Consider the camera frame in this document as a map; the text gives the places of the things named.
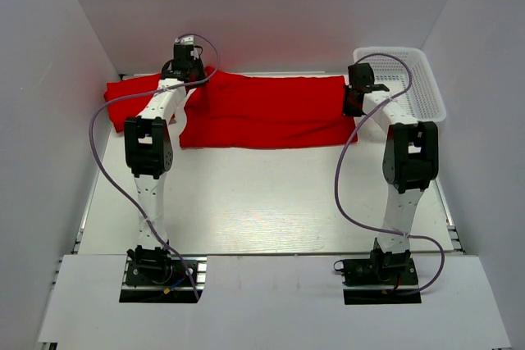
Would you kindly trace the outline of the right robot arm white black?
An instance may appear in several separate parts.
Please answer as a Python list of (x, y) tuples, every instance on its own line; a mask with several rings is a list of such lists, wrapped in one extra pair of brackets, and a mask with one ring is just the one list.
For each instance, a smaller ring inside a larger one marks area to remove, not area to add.
[(408, 255), (418, 203), (438, 173), (438, 129), (432, 121), (409, 115), (390, 90), (375, 81), (370, 64), (353, 64), (348, 72), (343, 112), (366, 116), (386, 133), (382, 173), (388, 197), (382, 230), (374, 245), (381, 256), (372, 260), (370, 271), (376, 281), (387, 284), (400, 273), (395, 257)]

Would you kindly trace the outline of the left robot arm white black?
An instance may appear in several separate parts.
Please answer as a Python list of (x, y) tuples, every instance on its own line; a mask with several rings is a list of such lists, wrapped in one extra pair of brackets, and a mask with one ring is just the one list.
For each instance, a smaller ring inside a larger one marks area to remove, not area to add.
[(137, 244), (145, 249), (162, 248), (169, 242), (163, 210), (165, 180), (174, 159), (168, 124), (185, 100), (185, 84), (206, 78), (200, 52), (193, 36), (177, 39), (153, 96), (137, 116), (125, 121), (126, 165), (142, 208)]

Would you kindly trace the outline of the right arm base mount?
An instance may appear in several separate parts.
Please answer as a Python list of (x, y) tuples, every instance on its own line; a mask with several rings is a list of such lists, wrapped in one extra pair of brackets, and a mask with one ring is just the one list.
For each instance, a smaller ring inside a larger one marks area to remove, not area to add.
[(418, 274), (410, 251), (393, 254), (376, 248), (366, 258), (335, 261), (346, 306), (420, 304)]

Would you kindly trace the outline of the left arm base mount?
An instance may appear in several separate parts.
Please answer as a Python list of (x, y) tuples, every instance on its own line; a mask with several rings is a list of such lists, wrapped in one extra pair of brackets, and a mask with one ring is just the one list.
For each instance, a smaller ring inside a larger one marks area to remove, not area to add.
[(204, 290), (206, 257), (180, 258), (140, 246), (126, 253), (120, 303), (195, 304)]

